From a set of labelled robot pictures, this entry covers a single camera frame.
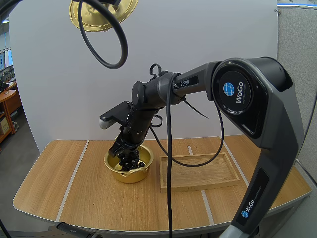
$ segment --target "wooden tray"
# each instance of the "wooden tray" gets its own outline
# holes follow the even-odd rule
[[[214,154],[179,155],[176,160],[186,164],[200,164]],[[159,158],[160,192],[166,192],[167,156]],[[185,167],[172,162],[172,192],[196,191],[237,185],[239,177],[226,153],[219,153],[209,164],[200,167]]]

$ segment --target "robotic arm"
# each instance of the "robotic arm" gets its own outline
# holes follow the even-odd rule
[[[166,106],[173,73],[164,71],[147,83],[136,82],[132,102],[100,116],[101,128],[122,126],[111,155],[142,144],[151,120]],[[231,225],[221,238],[247,238],[281,190],[295,162],[304,131],[295,87],[274,59],[232,58],[210,62],[175,77],[171,104],[189,93],[206,91],[223,114],[261,148],[252,179]]]

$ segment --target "gray partition wall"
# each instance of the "gray partition wall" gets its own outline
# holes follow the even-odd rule
[[[279,6],[279,10],[277,59],[295,81],[304,130],[307,133],[298,160],[317,180],[317,6]],[[317,237],[317,187],[298,163],[295,166],[313,192],[274,238]]]

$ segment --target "table edge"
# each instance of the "table edge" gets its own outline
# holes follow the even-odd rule
[[[293,199],[292,201],[289,201],[287,203],[284,203],[280,206],[271,208],[267,214],[265,215],[265,217],[274,215],[277,212],[281,212],[284,211],[288,208],[290,208],[293,204],[295,204],[296,202],[299,202],[301,200],[304,200],[312,191]],[[39,217],[27,212],[23,212],[24,214],[26,214],[27,216],[30,216],[32,218],[35,218],[37,220],[40,221],[44,221],[44,222],[49,222],[52,223],[54,225],[57,225],[58,223],[60,223],[61,221],[57,222],[57,221],[53,221],[53,220],[49,220],[43,217]],[[217,224],[212,224],[212,225],[208,225],[208,226],[201,226],[201,227],[192,227],[192,228],[185,228],[185,229],[177,229],[177,230],[173,230],[174,234],[188,234],[188,233],[193,233],[192,235],[194,235],[195,233],[199,234],[198,232],[201,231],[221,231],[224,227],[227,227],[231,224],[232,221],[227,221],[227,222],[223,222],[223,223],[217,223]],[[104,229],[98,229],[98,228],[89,228],[89,227],[82,227],[82,226],[77,226],[77,225],[73,225],[72,226],[75,227],[79,227],[82,228],[86,231],[89,232],[96,232],[99,234],[111,234],[111,235],[130,235],[130,236],[139,236],[139,235],[168,235],[169,231],[119,231],[119,230],[104,230]]]

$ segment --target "wooden cabinet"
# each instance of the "wooden cabinet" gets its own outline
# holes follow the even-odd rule
[[[12,112],[14,112],[15,110],[17,110],[19,107],[22,106],[22,102],[21,102],[21,98],[20,98],[20,94],[19,94],[19,90],[18,90],[18,85],[16,84],[16,82],[14,82],[14,84],[12,84],[11,86],[9,86],[7,90],[15,90],[16,94],[7,100],[6,104],[8,107],[8,111],[11,114]]]

